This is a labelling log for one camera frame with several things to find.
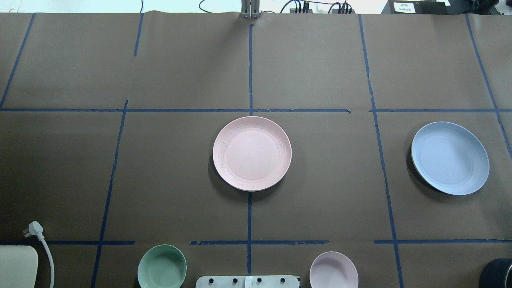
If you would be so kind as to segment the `pink bowl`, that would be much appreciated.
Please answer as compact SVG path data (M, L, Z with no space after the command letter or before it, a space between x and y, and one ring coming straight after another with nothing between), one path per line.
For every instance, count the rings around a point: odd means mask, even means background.
M314 259L309 281L312 288L358 288L356 266L344 254L329 251Z

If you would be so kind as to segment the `aluminium frame post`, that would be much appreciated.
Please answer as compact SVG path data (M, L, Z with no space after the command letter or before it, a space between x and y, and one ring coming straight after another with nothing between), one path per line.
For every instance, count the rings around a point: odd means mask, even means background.
M260 0L241 0L242 19L258 19L261 17Z

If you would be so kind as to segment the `black box with label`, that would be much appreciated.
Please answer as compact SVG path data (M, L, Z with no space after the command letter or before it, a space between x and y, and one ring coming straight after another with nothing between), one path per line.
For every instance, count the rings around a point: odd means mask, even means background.
M444 2L388 0L381 14L448 15L448 10Z

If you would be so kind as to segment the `cream toaster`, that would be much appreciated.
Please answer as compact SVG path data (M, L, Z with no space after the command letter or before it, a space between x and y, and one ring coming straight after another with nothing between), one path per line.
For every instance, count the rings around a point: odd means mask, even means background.
M0 246L0 286L33 288L36 283L38 254L24 245Z

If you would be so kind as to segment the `pink plate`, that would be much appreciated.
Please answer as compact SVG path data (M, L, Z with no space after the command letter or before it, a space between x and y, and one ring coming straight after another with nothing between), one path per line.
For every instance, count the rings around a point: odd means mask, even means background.
M229 122L217 135L212 158L220 177L242 191L263 191L280 182L292 161L286 132L265 117Z

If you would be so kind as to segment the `blue plate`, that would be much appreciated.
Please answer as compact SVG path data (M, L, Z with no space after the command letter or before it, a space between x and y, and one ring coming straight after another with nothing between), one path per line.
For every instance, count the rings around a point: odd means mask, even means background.
M413 165L433 188L450 195L475 193L487 182L490 160L481 141L451 122L426 124L411 144Z

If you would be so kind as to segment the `green bowl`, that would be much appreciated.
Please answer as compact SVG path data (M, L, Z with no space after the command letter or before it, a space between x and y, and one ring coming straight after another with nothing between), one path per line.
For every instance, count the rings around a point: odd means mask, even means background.
M141 258L137 279L141 288L180 288L187 273L186 259L178 248L161 244Z

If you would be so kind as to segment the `dark blue saucepan with lid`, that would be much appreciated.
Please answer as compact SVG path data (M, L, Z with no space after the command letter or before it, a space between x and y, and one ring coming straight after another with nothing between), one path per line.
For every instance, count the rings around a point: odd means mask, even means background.
M478 287L511 288L512 259L497 258L486 264L486 266L481 271Z

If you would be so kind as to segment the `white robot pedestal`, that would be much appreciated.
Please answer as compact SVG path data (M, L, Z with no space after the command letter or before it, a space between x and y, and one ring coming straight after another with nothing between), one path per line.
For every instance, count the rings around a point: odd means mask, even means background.
M294 275L235 275L201 276L196 288L300 288L299 276Z

